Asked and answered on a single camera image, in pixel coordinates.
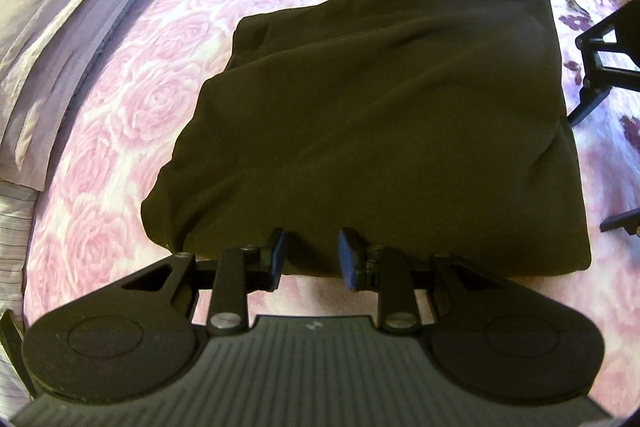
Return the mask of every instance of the pink rose pattern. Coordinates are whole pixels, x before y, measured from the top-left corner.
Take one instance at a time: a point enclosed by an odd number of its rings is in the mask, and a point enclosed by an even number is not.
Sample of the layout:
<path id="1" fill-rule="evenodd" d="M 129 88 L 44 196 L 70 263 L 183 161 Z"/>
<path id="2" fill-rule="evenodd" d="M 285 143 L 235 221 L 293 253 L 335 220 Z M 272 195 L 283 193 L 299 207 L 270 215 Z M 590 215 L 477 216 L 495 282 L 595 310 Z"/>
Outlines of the pink rose pattern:
<path id="1" fill-rule="evenodd" d="M 36 207 L 25 314 L 78 298 L 167 252 L 150 243 L 140 202 L 190 120 L 203 81 L 226 65 L 244 15 L 325 0 L 138 0 L 92 73 L 92 87 L 60 166 Z M 582 60 L 575 38 L 615 9 L 612 0 L 551 0 L 562 48 L 568 110 L 578 103 Z M 593 263 L 582 273 L 523 283 L 591 317 L 607 354 L 591 396 L 615 415 L 640 405 L 640 243 L 600 233 L 604 217 L 638 206 L 640 100 L 614 90 L 575 129 Z M 274 294 L 251 296 L 252 316 L 374 313 L 374 302 L 334 281 L 285 277 Z M 201 301 L 196 321 L 203 319 Z"/>

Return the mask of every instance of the dark brown fabric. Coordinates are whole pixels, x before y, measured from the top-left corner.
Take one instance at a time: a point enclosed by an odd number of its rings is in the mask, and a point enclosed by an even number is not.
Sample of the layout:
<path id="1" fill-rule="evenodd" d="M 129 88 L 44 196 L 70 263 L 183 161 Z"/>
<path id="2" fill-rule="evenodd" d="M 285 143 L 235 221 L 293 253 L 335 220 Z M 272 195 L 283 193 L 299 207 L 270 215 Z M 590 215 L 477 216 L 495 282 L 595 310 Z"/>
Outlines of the dark brown fabric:
<path id="1" fill-rule="evenodd" d="M 337 233 L 506 276 L 586 269 L 590 245 L 549 0 L 329 0 L 242 19 L 142 204 L 171 251 Z"/>

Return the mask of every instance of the bedsheet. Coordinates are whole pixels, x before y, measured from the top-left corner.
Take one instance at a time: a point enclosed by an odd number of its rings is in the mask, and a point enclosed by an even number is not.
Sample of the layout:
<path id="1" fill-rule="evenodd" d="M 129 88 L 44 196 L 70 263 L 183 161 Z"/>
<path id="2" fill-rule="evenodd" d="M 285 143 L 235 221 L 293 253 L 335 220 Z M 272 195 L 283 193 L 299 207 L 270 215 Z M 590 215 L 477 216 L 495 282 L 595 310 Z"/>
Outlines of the bedsheet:
<path id="1" fill-rule="evenodd" d="M 238 21 L 323 1 L 136 2 L 59 133 L 55 168 L 35 210 L 26 267 L 28 324 L 167 256 L 146 238 L 140 203 L 170 159 L 203 81 L 225 67 Z M 612 0 L 551 1 L 571 110 L 582 80 L 575 37 L 616 6 Z M 518 81 L 518 71 L 513 78 Z M 604 217 L 638 206 L 639 130 L 640 98 L 622 90 L 612 92 L 575 129 L 592 265 L 564 277 L 518 280 L 581 311 L 603 331 L 606 359 L 591 396 L 613 415 L 628 415 L 640 404 L 640 239 L 620 231 L 602 234 L 598 225 Z M 203 301 L 195 322 L 204 320 Z M 304 277 L 283 277 L 276 293 L 254 293 L 249 302 L 252 317 L 375 315 L 376 305 L 375 295 L 352 295 L 341 281 Z M 424 310 L 423 298 L 420 304 Z"/>

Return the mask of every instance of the ribbed surface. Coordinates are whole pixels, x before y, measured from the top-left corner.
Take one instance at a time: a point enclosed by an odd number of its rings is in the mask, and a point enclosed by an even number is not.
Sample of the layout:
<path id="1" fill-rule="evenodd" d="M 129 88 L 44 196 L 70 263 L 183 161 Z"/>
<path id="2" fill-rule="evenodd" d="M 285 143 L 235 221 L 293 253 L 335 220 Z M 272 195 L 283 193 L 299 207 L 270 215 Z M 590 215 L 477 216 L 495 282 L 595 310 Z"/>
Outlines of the ribbed surface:
<path id="1" fill-rule="evenodd" d="M 16 427 L 576 427 L 605 415 L 586 397 L 549 407 L 498 405 L 456 388 L 416 340 L 369 317 L 261 317 L 210 341 L 196 367 L 156 395 L 112 407 L 46 396 Z"/>

